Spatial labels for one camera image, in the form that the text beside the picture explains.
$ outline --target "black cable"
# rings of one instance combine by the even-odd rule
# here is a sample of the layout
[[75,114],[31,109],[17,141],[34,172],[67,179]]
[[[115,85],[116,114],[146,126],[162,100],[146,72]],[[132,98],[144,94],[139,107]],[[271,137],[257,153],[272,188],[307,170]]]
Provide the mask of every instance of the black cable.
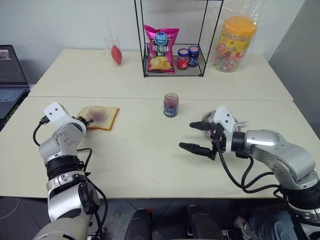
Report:
[[[83,171],[86,172],[87,170],[87,166],[88,166],[88,163],[90,161],[90,158],[91,158],[91,155],[92,155],[92,148],[89,148],[89,147],[86,147],[86,148],[81,148],[81,149],[77,149],[77,152],[82,152],[82,151],[89,151],[89,155],[88,157],[86,158],[85,160],[85,164],[84,164],[84,167],[83,167]],[[102,231],[102,228],[104,227],[104,223],[106,221],[106,218],[107,218],[107,213],[108,213],[108,200],[107,200],[107,197],[106,195],[104,194],[104,192],[98,188],[88,177],[86,177],[87,181],[89,183],[91,183],[94,188],[101,194],[102,198],[103,198],[103,202],[104,202],[104,213],[103,213],[103,217],[102,217],[102,220],[101,220],[101,223],[100,223],[100,227],[98,226],[98,231],[101,232]]]
[[36,126],[35,130],[33,131],[33,141],[34,141],[34,143],[35,143],[38,147],[40,146],[40,144],[39,144],[38,141],[36,140],[37,131],[39,130],[39,128],[41,127],[41,125],[47,124],[48,122],[50,122],[49,118],[48,118],[47,116],[43,116],[43,117],[40,119],[38,126]]
[[245,185],[245,182],[246,182],[246,178],[248,176],[248,173],[250,172],[250,170],[252,169],[253,165],[254,165],[254,158],[252,156],[249,156],[250,158],[250,164],[249,166],[247,167],[247,169],[245,170],[245,172],[243,173],[242,175],[242,178],[241,178],[241,185]]
[[89,151],[89,154],[88,154],[88,156],[86,157],[86,160],[85,160],[85,163],[84,163],[84,167],[83,167],[83,171],[86,172],[86,171],[87,171],[87,167],[88,167],[89,160],[90,160],[91,155],[92,155],[92,148],[86,147],[86,148],[77,149],[76,151],[77,151],[77,152]]
[[279,189],[279,188],[277,188],[276,190],[274,190],[273,196],[275,196],[277,199],[283,200],[284,198],[281,197],[281,196],[279,196],[279,195],[277,194],[278,192],[280,192],[280,189]]
[[98,229],[93,237],[93,240],[97,239],[98,235],[100,235],[100,239],[102,240],[103,239],[103,236],[104,236],[104,232],[103,232],[103,229],[101,227],[101,221],[100,221],[100,217],[99,217],[99,214],[98,212],[96,211],[94,213],[94,216],[95,216],[95,219],[96,219],[96,224],[98,226]]
[[40,144],[36,140],[36,134],[37,134],[37,131],[39,130],[39,128],[41,127],[41,125],[42,124],[39,123],[38,126],[36,126],[35,130],[33,131],[33,141],[38,147],[40,146]]
[[250,157],[250,164],[248,166],[248,168],[246,169],[246,171],[244,172],[243,176],[242,176],[242,179],[241,179],[241,183],[238,183],[237,180],[232,176],[231,172],[229,171],[228,169],[228,166],[226,164],[226,161],[224,159],[224,156],[222,154],[222,149],[221,149],[221,146],[220,144],[218,143],[218,141],[216,140],[214,142],[214,145],[217,149],[217,152],[219,154],[219,157],[220,157],[220,160],[221,160],[221,163],[222,163],[222,166],[226,172],[226,174],[228,175],[228,177],[231,179],[231,181],[239,188],[241,188],[245,193],[248,193],[248,194],[253,194],[253,193],[257,193],[257,192],[260,192],[262,190],[265,190],[265,189],[269,189],[269,188],[279,188],[280,186],[279,185],[276,185],[276,184],[270,184],[270,185],[266,185],[266,186],[262,186],[262,187],[259,187],[257,189],[253,189],[253,190],[247,190],[248,187],[252,186],[255,182],[257,182],[259,179],[261,179],[262,177],[266,176],[266,175],[271,175],[270,172],[265,172],[265,173],[262,173],[260,174],[259,176],[257,176],[255,179],[253,179],[250,183],[248,183],[247,185],[244,185],[243,184],[243,181],[246,180],[246,177],[250,171],[250,169],[252,168],[252,165],[253,165],[253,158],[252,156]]
[[91,184],[95,187],[95,189],[101,194],[101,196],[102,196],[102,198],[103,198],[103,201],[104,201],[104,213],[103,213],[103,217],[102,217],[102,220],[101,220],[101,226],[100,226],[100,228],[101,228],[101,230],[102,230],[102,228],[103,228],[103,226],[104,226],[104,223],[105,223],[105,221],[106,221],[106,218],[107,218],[107,213],[108,213],[108,200],[107,200],[106,195],[104,194],[103,191],[100,190],[100,188],[98,188],[88,177],[86,177],[86,179],[87,179],[87,181],[88,181],[89,183],[91,183]]

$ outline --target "glass jar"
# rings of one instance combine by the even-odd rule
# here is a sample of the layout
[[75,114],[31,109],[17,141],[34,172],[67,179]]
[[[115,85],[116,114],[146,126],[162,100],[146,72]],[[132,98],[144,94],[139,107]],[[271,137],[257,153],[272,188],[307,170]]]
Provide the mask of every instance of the glass jar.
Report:
[[179,98],[175,93],[167,93],[163,100],[163,113],[169,118],[178,114]]
[[176,66],[178,69],[187,69],[189,64],[189,50],[181,48],[178,51],[178,60]]
[[247,52],[257,31],[254,21],[246,16],[235,16],[224,21],[213,59],[215,69],[234,72]]
[[189,67],[196,67],[198,65],[198,57],[200,49],[197,46],[189,47]]

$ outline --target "laptop keyboard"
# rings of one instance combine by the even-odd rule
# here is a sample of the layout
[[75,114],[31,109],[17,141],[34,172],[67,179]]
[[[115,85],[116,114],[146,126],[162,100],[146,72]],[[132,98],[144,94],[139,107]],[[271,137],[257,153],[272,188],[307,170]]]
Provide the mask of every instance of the laptop keyboard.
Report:
[[0,89],[0,103],[15,102],[23,91],[23,89]]

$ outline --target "person's leg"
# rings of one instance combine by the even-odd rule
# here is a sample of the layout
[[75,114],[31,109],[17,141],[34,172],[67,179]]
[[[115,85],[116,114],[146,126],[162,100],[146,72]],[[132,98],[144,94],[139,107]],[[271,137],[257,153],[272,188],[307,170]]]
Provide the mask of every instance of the person's leg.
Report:
[[152,240],[150,214],[146,209],[137,210],[126,229],[124,240]]
[[253,216],[249,224],[259,240],[298,240],[287,211],[270,211]]
[[194,239],[225,240],[219,226],[201,207],[190,205],[187,213]]

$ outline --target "red object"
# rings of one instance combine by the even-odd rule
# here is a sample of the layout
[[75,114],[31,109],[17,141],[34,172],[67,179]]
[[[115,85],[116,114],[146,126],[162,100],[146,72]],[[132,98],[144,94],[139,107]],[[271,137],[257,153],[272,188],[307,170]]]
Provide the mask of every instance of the red object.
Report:
[[147,208],[146,211],[150,214],[153,214],[154,213],[154,209],[153,208]]
[[189,64],[189,58],[178,59],[178,61],[176,62],[178,69],[186,69],[186,68],[188,68],[188,64]]
[[121,65],[122,62],[122,54],[119,48],[116,45],[112,45],[111,49],[111,56],[113,60],[118,64]]

